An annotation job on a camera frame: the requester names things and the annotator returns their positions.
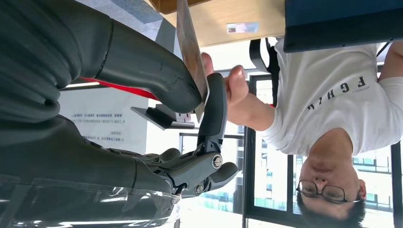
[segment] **robotic hand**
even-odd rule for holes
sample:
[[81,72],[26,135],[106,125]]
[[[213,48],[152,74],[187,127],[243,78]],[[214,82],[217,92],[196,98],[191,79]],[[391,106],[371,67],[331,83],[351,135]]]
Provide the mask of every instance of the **robotic hand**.
[[77,77],[147,89],[175,112],[201,95],[183,62],[73,0],[0,1],[0,227],[156,227],[178,200],[228,183],[220,74],[208,77],[195,150],[139,155],[83,138],[58,115],[59,89]]

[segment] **knife blade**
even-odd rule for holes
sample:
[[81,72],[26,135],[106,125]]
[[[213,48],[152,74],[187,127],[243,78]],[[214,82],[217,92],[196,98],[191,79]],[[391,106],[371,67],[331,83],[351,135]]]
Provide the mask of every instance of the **knife blade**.
[[200,123],[204,106],[209,98],[209,83],[204,73],[202,56],[192,23],[187,0],[177,0],[176,33],[183,62],[188,68],[202,97],[202,103],[196,107],[197,121]]

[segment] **man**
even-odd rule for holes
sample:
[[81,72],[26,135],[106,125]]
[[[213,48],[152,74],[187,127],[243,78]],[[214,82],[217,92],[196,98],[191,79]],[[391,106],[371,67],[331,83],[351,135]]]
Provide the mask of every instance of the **man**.
[[[277,107],[248,93],[236,66],[226,78],[228,120],[262,131],[283,153],[307,156],[297,201],[308,224],[359,227],[366,189],[352,156],[403,135],[403,42],[391,46],[379,79],[375,44],[301,53],[284,53],[283,44]],[[211,58],[203,60],[212,73]]]

